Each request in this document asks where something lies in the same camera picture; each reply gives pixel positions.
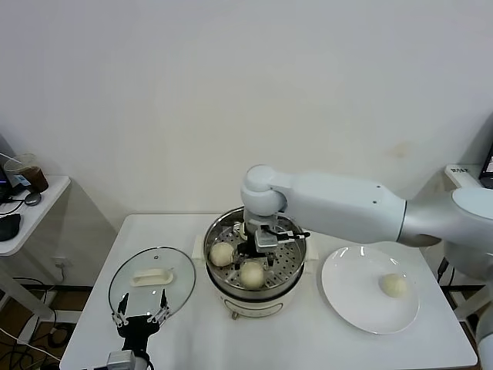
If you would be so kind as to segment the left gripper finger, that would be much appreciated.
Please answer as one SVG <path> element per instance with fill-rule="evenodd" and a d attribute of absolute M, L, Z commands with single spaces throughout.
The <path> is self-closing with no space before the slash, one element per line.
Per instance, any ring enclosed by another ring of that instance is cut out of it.
<path fill-rule="evenodd" d="M 166 296 L 166 290 L 162 290 L 161 298 L 159 301 L 159 309 L 148 318 L 150 323 L 163 323 L 169 316 L 170 309 L 168 306 L 168 299 Z"/>
<path fill-rule="evenodd" d="M 126 319 L 126 308 L 129 300 L 129 292 L 122 296 L 122 299 L 118 303 L 116 311 L 112 313 L 112 320 L 116 326 L 125 326 L 128 324 Z"/>

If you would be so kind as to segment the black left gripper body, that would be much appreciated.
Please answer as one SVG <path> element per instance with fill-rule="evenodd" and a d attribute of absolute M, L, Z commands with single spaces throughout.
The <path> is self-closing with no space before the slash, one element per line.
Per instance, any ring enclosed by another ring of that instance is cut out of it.
<path fill-rule="evenodd" d="M 149 337 L 159 331 L 160 325 L 148 315 L 129 317 L 125 324 L 117 327 L 124 339 L 123 350 L 146 351 Z"/>

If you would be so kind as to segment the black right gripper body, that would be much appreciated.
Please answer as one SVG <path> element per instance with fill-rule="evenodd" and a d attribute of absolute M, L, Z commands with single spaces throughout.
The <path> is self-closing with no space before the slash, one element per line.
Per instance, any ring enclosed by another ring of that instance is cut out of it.
<path fill-rule="evenodd" d="M 266 253 L 257 251 L 253 241 L 246 240 L 242 243 L 238 243 L 236 250 L 242 254 L 242 261 L 251 258 L 266 258 Z"/>

